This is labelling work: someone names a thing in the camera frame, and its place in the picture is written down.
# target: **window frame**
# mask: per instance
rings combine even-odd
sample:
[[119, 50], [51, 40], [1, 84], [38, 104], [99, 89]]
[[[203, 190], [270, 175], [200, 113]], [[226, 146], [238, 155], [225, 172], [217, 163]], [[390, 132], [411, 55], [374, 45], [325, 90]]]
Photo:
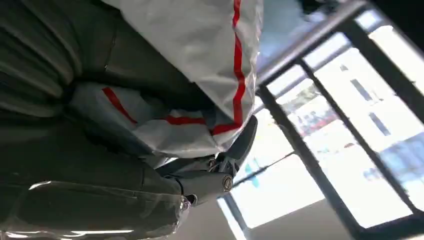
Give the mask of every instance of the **window frame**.
[[[364, 56], [372, 65], [372, 67], [379, 73], [385, 72], [382, 75], [382, 78], [387, 82], [387, 71], [384, 70], [384, 67], [386, 66], [393, 66], [393, 63], [390, 61], [390, 59], [382, 52], [381, 49], [376, 44], [373, 44], [370, 39], [368, 39], [368, 34], [375, 31], [379, 27], [382, 27], [384, 25], [392, 25], [391, 22], [388, 20], [385, 20], [384, 18], [381, 22], [376, 23], [372, 25], [367, 31], [361, 29], [359, 25], [355, 22], [355, 19], [362, 13], [364, 13], [367, 10], [375, 10], [375, 8], [369, 4], [367, 4], [365, 7], [359, 7], [356, 9], [352, 14], [348, 15], [343, 19], [343, 21], [339, 22], [338, 24], [334, 25], [332, 29], [328, 30], [327, 33], [322, 34], [314, 43], [310, 44], [308, 47], [305, 47], [303, 50], [298, 52], [296, 54], [296, 57], [289, 58], [288, 60], [283, 59], [282, 62], [284, 64], [277, 64], [278, 67], [270, 68], [273, 70], [271, 73], [264, 73], [260, 74], [259, 79], [262, 79], [262, 81], [258, 84], [258, 89], [256, 92], [256, 95], [262, 99], [263, 104], [256, 108], [254, 113], [257, 113], [261, 111], [262, 109], [266, 108], [270, 111], [271, 115], [275, 119], [275, 121], [278, 123], [278, 126], [280, 127], [281, 131], [284, 133], [284, 135], [289, 140], [290, 144], [292, 145], [295, 152], [299, 153], [299, 157], [302, 159], [303, 163], [306, 166], [306, 169], [309, 171], [311, 176], [314, 178], [315, 182], [318, 184], [320, 189], [322, 190], [324, 196], [332, 206], [332, 208], [336, 211], [338, 217], [341, 219], [344, 226], [348, 229], [349, 233], [352, 235], [355, 239], [360, 240], [375, 240], [375, 239], [384, 239], [384, 240], [390, 240], [390, 239], [399, 239], [399, 238], [406, 238], [413, 235], [418, 234], [424, 234], [424, 229], [422, 228], [422, 223], [424, 221], [424, 213], [421, 210], [416, 209], [414, 205], [409, 204], [408, 206], [413, 210], [413, 214], [407, 217], [403, 217], [400, 219], [396, 219], [393, 221], [389, 221], [377, 226], [373, 226], [370, 228], [363, 228], [361, 227], [354, 219], [352, 214], [350, 213], [349, 209], [346, 207], [346, 205], [341, 200], [340, 196], [335, 191], [334, 187], [332, 186], [332, 183], [328, 180], [328, 178], [325, 176], [323, 171], [321, 170], [317, 159], [314, 157], [310, 149], [306, 146], [305, 142], [303, 141], [300, 134], [296, 131], [296, 128], [293, 126], [293, 124], [290, 122], [284, 111], [282, 110], [281, 106], [277, 103], [277, 98], [281, 97], [288, 91], [290, 91], [292, 88], [297, 86], [299, 83], [307, 79], [308, 77], [311, 77], [311, 73], [313, 73], [323, 66], [325, 66], [327, 63], [332, 61], [334, 58], [338, 57], [340, 54], [344, 53], [348, 49], [354, 47], [359, 49], [359, 51], [366, 52], [366, 51], [372, 51], [373, 53], [377, 53], [378, 57], [380, 59], [377, 59], [373, 56], [370, 56], [370, 53], [367, 53], [366, 56]], [[327, 41], [334, 33], [341, 32], [347, 36], [347, 38], [350, 40], [351, 44], [347, 44], [337, 51], [335, 51], [333, 54], [328, 56], [324, 61], [322, 61], [318, 66], [314, 68], [308, 67], [307, 64], [302, 60], [307, 54], [312, 52], [314, 49], [316, 49], [318, 46], [320, 46], [322, 43]], [[267, 88], [267, 85], [275, 81], [281, 74], [284, 74], [286, 71], [288, 71], [290, 68], [292, 68], [296, 64], [301, 64], [303, 69], [308, 68], [309, 74], [305, 74], [298, 79], [295, 79], [291, 84], [289, 84], [287, 87], [282, 89], [278, 94], [273, 95]], [[397, 76], [401, 78], [405, 78], [401, 71], [394, 66], [392, 68], [392, 73], [395, 73]], [[418, 91], [412, 90], [411, 85], [409, 84], [407, 87], [407, 90], [405, 91], [402, 85], [400, 84], [394, 84], [393, 82], [389, 85], [394, 90], [395, 93], [400, 95], [401, 99], [405, 102], [405, 95], [408, 92], [412, 92], [414, 99], [419, 99], [420, 101], [424, 100], [424, 96], [421, 95]], [[331, 99], [331, 95], [329, 93], [326, 94], [325, 98], [328, 100]], [[424, 120], [424, 111], [419, 112], [419, 106], [417, 106], [416, 103], [411, 102], [406, 99], [407, 106], [412, 110], [412, 112], [417, 115], [419, 120], [423, 122]], [[332, 107], [336, 106], [337, 103], [334, 101], [332, 104]], [[336, 111], [339, 115], [344, 115], [343, 111], [341, 109], [338, 109]], [[344, 122], [349, 122], [349, 119], [345, 115]], [[353, 125], [348, 127], [351, 132], [356, 132], [355, 137], [362, 138], [361, 134], [357, 132], [355, 127]], [[368, 148], [369, 155], [376, 155], [375, 152], [373, 153], [371, 148], [367, 146], [367, 142], [362, 139], [361, 145], [364, 148]], [[398, 180], [396, 180], [393, 176], [393, 174], [388, 171], [387, 169], [384, 170], [385, 165], [382, 163], [381, 159], [377, 156], [375, 157], [375, 162], [377, 163], [377, 167], [380, 171], [383, 169], [383, 174], [385, 175], [386, 179], [389, 178], [390, 184], [392, 184], [393, 188], [397, 188], [398, 195], [401, 196], [402, 200], [404, 202], [407, 202], [408, 199], [406, 196], [406, 193], [400, 189], [400, 183]], [[224, 197], [225, 202], [228, 204], [229, 208], [231, 209], [234, 217], [237, 219], [237, 222], [239, 223], [241, 229], [243, 231], [247, 231], [248, 227], [246, 223], [244, 222], [244, 219], [241, 215], [240, 210], [237, 207], [237, 204], [235, 203], [234, 199], [232, 199], [232, 196], [230, 194], [226, 195]]]

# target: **wall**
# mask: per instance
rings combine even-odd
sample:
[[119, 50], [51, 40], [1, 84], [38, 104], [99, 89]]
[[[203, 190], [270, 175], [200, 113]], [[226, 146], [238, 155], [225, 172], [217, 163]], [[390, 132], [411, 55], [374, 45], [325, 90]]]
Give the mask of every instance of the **wall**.
[[[326, 200], [252, 229], [247, 240], [351, 240]], [[169, 240], [235, 240], [224, 214], [215, 202], [191, 210]]]
[[188, 218], [168, 240], [235, 240], [216, 201], [190, 210]]
[[248, 240], [351, 240], [327, 200], [321, 200], [250, 231]]

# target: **transparent plastic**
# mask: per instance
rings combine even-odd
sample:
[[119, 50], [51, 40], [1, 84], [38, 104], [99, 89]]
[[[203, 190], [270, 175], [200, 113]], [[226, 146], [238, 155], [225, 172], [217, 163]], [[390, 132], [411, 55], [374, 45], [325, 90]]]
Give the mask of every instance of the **transparent plastic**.
[[190, 206], [181, 195], [45, 181], [17, 197], [0, 239], [165, 240]]

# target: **black window frame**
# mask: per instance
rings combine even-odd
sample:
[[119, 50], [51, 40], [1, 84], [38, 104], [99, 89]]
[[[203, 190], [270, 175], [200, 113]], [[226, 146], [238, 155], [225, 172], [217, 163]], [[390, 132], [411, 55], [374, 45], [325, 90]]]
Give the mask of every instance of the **black window frame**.
[[[393, 25], [400, 32], [403, 31], [403, 34], [406, 35], [407, 41], [413, 45], [418, 51], [423, 53], [424, 51], [424, 37], [421, 34], [418, 34], [419, 24], [410, 24], [408, 21], [408, 15], [402, 13], [398, 9], [403, 9], [405, 11], [414, 11], [417, 19], [422, 19], [421, 13], [418, 13], [417, 6], [413, 3], [403, 3], [396, 4], [394, 2], [387, 2], [385, 0], [371, 0], [375, 5], [370, 5], [369, 3], [359, 7], [354, 12], [345, 17], [341, 22], [338, 22], [330, 30], [327, 30], [325, 33], [322, 33], [320, 37], [316, 39], [315, 42], [303, 47], [299, 52], [295, 54], [295, 56], [291, 56], [290, 54], [286, 56], [285, 59], [282, 60], [283, 63], [277, 64], [278, 67], [271, 67], [271, 71], [266, 72], [265, 74], [259, 74], [259, 79], [261, 80], [259, 83], [259, 87], [257, 89], [256, 95], [262, 99], [263, 105], [258, 107], [255, 113], [258, 113], [262, 109], [266, 108], [269, 110], [274, 120], [280, 127], [281, 131], [285, 134], [290, 144], [293, 146], [295, 152], [299, 153], [298, 156], [302, 159], [303, 163], [306, 166], [306, 169], [309, 171], [311, 176], [314, 178], [318, 186], [321, 188], [323, 194], [326, 199], [329, 201], [332, 208], [336, 211], [338, 217], [341, 219], [344, 226], [348, 229], [349, 233], [358, 240], [395, 240], [401, 238], [407, 238], [415, 235], [424, 234], [424, 213], [423, 211], [417, 209], [407, 198], [407, 193], [402, 189], [400, 183], [394, 178], [393, 174], [388, 171], [387, 167], [383, 163], [383, 161], [377, 156], [375, 152], [367, 144], [365, 140], [363, 140], [361, 134], [355, 129], [355, 127], [350, 123], [347, 124], [348, 128], [352, 133], [355, 133], [355, 137], [359, 138], [360, 145], [363, 148], [368, 149], [368, 154], [372, 155], [374, 161], [376, 162], [377, 168], [380, 172], [385, 175], [386, 179], [388, 179], [389, 183], [392, 187], [397, 191], [399, 196], [401, 196], [402, 200], [407, 203], [407, 205], [412, 210], [413, 214], [399, 218], [393, 221], [389, 221], [377, 226], [373, 226], [370, 228], [361, 227], [354, 219], [349, 209], [343, 203], [340, 196], [335, 191], [331, 182], [327, 179], [325, 174], [322, 172], [317, 159], [314, 157], [310, 149], [306, 146], [300, 134], [296, 131], [293, 124], [287, 118], [287, 115], [282, 110], [281, 106], [276, 102], [276, 99], [292, 88], [297, 86], [300, 82], [302, 82], [306, 78], [314, 77], [313, 74], [316, 70], [320, 69], [330, 61], [332, 61], [335, 57], [344, 53], [351, 47], [355, 47], [361, 51], [361, 53], [365, 53], [364, 57], [370, 62], [373, 68], [382, 76], [382, 78], [387, 82], [387, 78], [390, 74], [395, 74], [397, 79], [403, 79], [403, 81], [391, 81], [388, 84], [394, 90], [394, 92], [407, 104], [409, 109], [419, 118], [421, 122], [424, 123], [424, 111], [420, 111], [421, 103], [424, 103], [424, 97], [419, 93], [419, 91], [413, 86], [413, 83], [410, 82], [405, 75], [397, 68], [397, 66], [382, 52], [378, 46], [373, 43], [368, 38], [368, 33], [373, 32], [377, 28], [384, 25]], [[383, 20], [383, 22], [374, 25], [369, 29], [369, 32], [364, 31], [359, 27], [359, 25], [355, 22], [355, 18], [357, 18], [360, 14], [362, 14], [366, 10], [375, 10], [376, 6], [377, 10], [382, 11], [383, 18], [384, 14], [388, 16], [385, 19], [391, 19], [392, 21]], [[343, 46], [341, 49], [336, 51], [333, 55], [329, 56], [325, 61], [321, 62], [319, 66], [311, 69], [308, 67], [305, 62], [302, 60], [308, 53], [313, 51], [315, 48], [320, 46], [323, 42], [329, 39], [334, 33], [341, 32], [344, 33], [347, 38], [350, 40], [351, 44]], [[273, 95], [267, 88], [267, 85], [275, 81], [281, 74], [284, 74], [291, 67], [296, 64], [302, 65], [302, 68], [307, 71], [307, 74], [299, 77], [295, 81], [293, 81], [288, 87], [282, 89], [280, 93]], [[331, 95], [327, 92], [325, 94], [326, 99], [332, 99]], [[342, 115], [343, 121], [349, 123], [349, 118], [344, 115], [343, 111], [337, 106], [337, 103], [333, 100], [330, 101], [331, 106], [335, 108], [337, 114]], [[240, 210], [237, 207], [234, 199], [230, 194], [224, 197], [226, 203], [229, 205], [234, 217], [239, 223], [241, 229], [243, 231], [247, 231], [248, 227], [244, 222], [244, 219], [241, 215]]]

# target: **silver screw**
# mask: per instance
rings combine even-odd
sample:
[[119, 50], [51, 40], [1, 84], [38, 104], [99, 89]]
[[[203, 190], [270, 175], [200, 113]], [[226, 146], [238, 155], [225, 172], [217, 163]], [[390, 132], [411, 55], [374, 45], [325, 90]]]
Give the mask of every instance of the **silver screw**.
[[233, 188], [233, 178], [231, 176], [225, 176], [222, 180], [222, 186], [224, 192], [229, 192]]

